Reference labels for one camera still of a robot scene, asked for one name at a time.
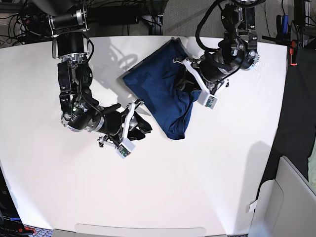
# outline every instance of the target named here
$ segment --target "gray carpet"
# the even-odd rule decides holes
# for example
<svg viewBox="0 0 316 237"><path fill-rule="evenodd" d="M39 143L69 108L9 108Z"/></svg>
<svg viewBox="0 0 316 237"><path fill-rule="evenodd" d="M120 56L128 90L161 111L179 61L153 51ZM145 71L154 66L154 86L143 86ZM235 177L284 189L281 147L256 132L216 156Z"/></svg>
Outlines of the gray carpet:
<svg viewBox="0 0 316 237"><path fill-rule="evenodd" d="M194 36L198 23L205 15L207 9L213 3L212 0L169 0L164 15L164 32L166 36ZM284 10L289 14L291 21L294 16L294 0L284 0ZM267 0L266 12L271 37L277 35L276 16L283 15L281 0ZM222 26L220 10L216 8L204 25L202 37L222 38L224 28ZM269 36L264 4L255 7L256 31L261 42L261 36Z"/></svg>

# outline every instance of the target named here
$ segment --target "navy blue shirt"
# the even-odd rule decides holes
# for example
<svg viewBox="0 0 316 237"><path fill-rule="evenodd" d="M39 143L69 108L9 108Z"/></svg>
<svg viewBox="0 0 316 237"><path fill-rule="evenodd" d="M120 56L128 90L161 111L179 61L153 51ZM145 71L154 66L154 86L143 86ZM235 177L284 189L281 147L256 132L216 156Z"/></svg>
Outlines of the navy blue shirt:
<svg viewBox="0 0 316 237"><path fill-rule="evenodd" d="M200 93L174 89L174 80L183 66L173 63L173 59L186 57L180 40L171 40L123 78L173 140L184 139L193 102Z"/></svg>

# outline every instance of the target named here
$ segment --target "screw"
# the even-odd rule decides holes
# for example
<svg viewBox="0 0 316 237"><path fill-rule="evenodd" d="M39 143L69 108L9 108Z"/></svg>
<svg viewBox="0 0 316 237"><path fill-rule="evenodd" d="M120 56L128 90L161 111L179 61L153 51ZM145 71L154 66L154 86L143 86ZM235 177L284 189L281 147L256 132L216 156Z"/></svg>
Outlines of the screw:
<svg viewBox="0 0 316 237"><path fill-rule="evenodd" d="M249 52L249 56L250 56L251 58L254 58L254 57L256 56L256 52L255 52L254 50L250 51L250 52Z"/></svg>
<svg viewBox="0 0 316 237"><path fill-rule="evenodd" d="M69 120L71 118L69 113L65 113L64 117L65 117L65 120Z"/></svg>

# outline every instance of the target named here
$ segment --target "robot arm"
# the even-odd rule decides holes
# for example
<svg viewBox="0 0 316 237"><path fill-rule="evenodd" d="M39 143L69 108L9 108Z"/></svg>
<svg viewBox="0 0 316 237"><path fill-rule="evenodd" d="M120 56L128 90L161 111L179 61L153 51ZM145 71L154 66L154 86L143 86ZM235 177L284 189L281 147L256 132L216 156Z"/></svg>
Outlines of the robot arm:
<svg viewBox="0 0 316 237"><path fill-rule="evenodd" d="M253 7L265 0L251 4L246 4L250 0L229 0L221 9L226 32L219 48L209 48L202 43L200 31L214 8L223 1L216 0L198 25L196 39L205 54L199 59L174 60L174 63L184 66L182 76L175 81L175 88L187 92L201 90L198 101L210 108L215 106L217 93L229 85L228 77L239 69L251 69L259 59ZM93 46L93 43L84 34L89 30L85 0L34 2L51 14L48 18L53 38L52 54L62 60L58 64L62 124L74 132L103 133L98 139L99 146L110 144L125 158L135 147L131 141L145 138L152 128L135 112L140 101L130 103L125 111L119 113L120 104L102 107L92 97L89 87L93 75L88 64L92 54L89 58L87 55L88 44ZM248 36L248 42L241 36Z"/></svg>
<svg viewBox="0 0 316 237"><path fill-rule="evenodd" d="M248 1L228 1L225 8L221 9L222 24L226 31L224 39L218 44L219 48L209 48L202 43L200 32L203 25L211 12L224 1L226 0L216 0L197 27L196 40L205 50L204 55L199 59L186 58L174 61L185 66L185 71L176 80L175 87L186 92L201 90L198 101L211 109L216 104L216 95L229 85L228 77L239 69L252 69L259 60L254 6L265 0L257 0L251 4L246 4Z"/></svg>
<svg viewBox="0 0 316 237"><path fill-rule="evenodd" d="M85 1L74 3L63 0L65 4L59 4L58 0L40 2L39 6L46 12L62 13L48 16L52 31L52 55L53 58L61 59L58 64L58 82L62 124L74 132L87 130L103 133L98 139L99 146L109 144L125 158L135 148L131 141L145 138L145 134L152 130L135 112L141 102L130 103L120 113L117 111L120 104L103 107L92 97L89 87L93 74L89 60L93 52L89 58L87 55L88 44L93 48L94 45L84 34L89 29Z"/></svg>

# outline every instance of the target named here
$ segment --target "white tabletop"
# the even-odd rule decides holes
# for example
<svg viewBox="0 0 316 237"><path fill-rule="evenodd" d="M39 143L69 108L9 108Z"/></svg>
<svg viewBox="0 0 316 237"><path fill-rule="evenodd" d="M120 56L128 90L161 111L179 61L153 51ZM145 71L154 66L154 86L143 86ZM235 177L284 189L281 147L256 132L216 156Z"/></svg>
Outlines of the white tabletop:
<svg viewBox="0 0 316 237"><path fill-rule="evenodd" d="M95 38L93 96L103 106L135 100L120 76L170 37ZM181 38L190 53L203 52ZM207 39L216 47L219 39ZM121 159L99 148L98 133L61 125L57 63L51 43L0 50L0 160L24 224L74 231L75 224L128 228L206 228L247 233L281 110L286 47L258 44L260 63L237 72L214 110L194 104L186 138L153 127Z"/></svg>

